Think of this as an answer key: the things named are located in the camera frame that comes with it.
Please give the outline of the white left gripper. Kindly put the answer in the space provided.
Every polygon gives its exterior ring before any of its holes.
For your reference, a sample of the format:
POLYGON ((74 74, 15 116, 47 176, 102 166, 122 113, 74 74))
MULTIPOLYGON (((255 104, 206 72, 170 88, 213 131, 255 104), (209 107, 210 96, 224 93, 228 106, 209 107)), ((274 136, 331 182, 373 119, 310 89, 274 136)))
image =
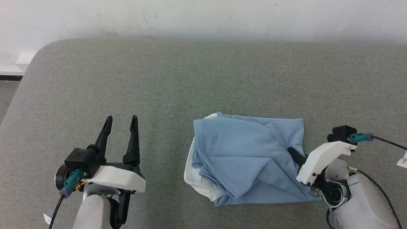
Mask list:
MULTIPOLYGON (((113 117, 108 116, 95 142, 99 161, 106 161, 106 146, 113 117)), ((119 194, 120 191, 144 193, 146 181, 141 173, 138 118, 132 116, 130 139, 123 163, 101 165, 91 178, 84 178, 83 194, 119 194)))

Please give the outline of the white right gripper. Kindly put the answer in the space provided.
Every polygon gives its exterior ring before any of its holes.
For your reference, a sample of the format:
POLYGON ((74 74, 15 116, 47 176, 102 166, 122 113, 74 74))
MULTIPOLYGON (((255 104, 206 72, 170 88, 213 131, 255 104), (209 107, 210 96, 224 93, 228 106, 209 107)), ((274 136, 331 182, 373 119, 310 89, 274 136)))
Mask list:
POLYGON ((294 162, 300 167, 296 177, 297 181, 307 185, 314 185, 317 175, 329 166, 340 155, 350 156, 352 151, 357 149, 356 145, 345 142, 326 142, 310 152, 309 156, 301 154, 293 147, 287 151, 294 162))

